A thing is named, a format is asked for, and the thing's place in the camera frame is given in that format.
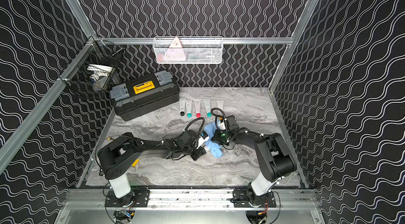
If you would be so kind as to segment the blue microfiber cloth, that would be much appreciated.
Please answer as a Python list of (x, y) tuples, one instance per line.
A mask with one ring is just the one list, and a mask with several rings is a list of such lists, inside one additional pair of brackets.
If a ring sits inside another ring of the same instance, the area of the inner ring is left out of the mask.
[(205, 145), (210, 150), (213, 157), (220, 158), (223, 155), (221, 146), (214, 142), (214, 134), (216, 129), (215, 122), (211, 122), (204, 127), (203, 131), (208, 135), (208, 140), (205, 141)]

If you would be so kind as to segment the white tube teal cap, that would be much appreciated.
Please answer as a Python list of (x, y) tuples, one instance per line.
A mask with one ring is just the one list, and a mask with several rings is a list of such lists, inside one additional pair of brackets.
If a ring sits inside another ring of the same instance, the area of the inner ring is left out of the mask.
[(212, 109), (211, 100), (209, 98), (204, 99), (204, 106), (205, 106), (207, 117), (212, 117), (212, 114), (211, 114), (211, 109)]

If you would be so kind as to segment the white tube green cap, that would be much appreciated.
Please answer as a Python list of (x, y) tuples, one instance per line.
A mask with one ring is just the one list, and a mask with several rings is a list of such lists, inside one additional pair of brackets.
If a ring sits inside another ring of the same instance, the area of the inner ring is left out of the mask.
[(186, 113), (187, 113), (188, 118), (192, 117), (192, 108), (193, 108), (193, 101), (191, 99), (187, 99), (186, 100)]

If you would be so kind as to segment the white tube black cap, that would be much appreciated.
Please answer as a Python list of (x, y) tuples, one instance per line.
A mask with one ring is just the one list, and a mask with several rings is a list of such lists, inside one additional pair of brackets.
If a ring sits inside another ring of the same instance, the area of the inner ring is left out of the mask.
[(179, 100), (179, 108), (180, 108), (180, 115), (184, 116), (185, 115), (185, 109), (186, 109), (186, 99), (181, 98)]

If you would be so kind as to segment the white tube pink cap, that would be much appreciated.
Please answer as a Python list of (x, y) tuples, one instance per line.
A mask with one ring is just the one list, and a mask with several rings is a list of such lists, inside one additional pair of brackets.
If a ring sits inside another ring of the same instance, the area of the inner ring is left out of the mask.
[(201, 117), (201, 99), (194, 100), (194, 105), (195, 105), (196, 117), (200, 118)]

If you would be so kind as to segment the white tube orange cap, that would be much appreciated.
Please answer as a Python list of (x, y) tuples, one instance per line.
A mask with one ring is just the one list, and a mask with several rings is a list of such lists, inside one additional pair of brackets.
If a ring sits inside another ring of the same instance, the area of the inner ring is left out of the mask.
[(217, 101), (217, 108), (224, 111), (224, 101), (223, 100), (218, 100)]

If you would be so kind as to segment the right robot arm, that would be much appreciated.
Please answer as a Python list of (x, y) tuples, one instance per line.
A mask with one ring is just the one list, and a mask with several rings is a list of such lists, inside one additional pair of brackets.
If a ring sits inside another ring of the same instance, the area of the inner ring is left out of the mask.
[(279, 133), (263, 134), (241, 128), (234, 116), (216, 118), (213, 126), (212, 141), (218, 145), (243, 145), (255, 151), (260, 173), (247, 186), (248, 195), (262, 197), (280, 180), (296, 171), (297, 164)]

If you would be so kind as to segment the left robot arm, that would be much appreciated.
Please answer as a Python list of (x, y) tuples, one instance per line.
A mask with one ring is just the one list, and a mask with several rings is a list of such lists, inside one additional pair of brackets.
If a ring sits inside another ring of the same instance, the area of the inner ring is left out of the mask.
[(185, 130), (174, 138), (161, 141), (143, 140), (125, 133), (102, 147), (97, 158), (115, 197), (121, 199), (131, 192), (127, 171), (136, 160), (159, 157), (177, 161), (189, 156), (196, 161), (206, 154), (204, 147), (199, 146), (199, 139), (200, 135), (193, 130)]

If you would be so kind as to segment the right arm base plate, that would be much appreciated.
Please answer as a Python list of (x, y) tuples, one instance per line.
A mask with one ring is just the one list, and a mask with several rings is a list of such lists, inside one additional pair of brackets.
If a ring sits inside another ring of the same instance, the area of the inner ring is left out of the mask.
[(236, 208), (276, 208), (277, 206), (273, 192), (256, 195), (252, 189), (234, 190), (230, 202)]

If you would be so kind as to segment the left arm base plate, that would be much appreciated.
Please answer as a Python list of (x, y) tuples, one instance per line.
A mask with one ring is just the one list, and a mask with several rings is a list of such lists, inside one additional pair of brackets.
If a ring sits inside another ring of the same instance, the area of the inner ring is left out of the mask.
[(109, 191), (104, 206), (107, 208), (145, 208), (148, 205), (149, 196), (149, 190), (132, 190), (122, 198), (117, 198), (113, 191)]

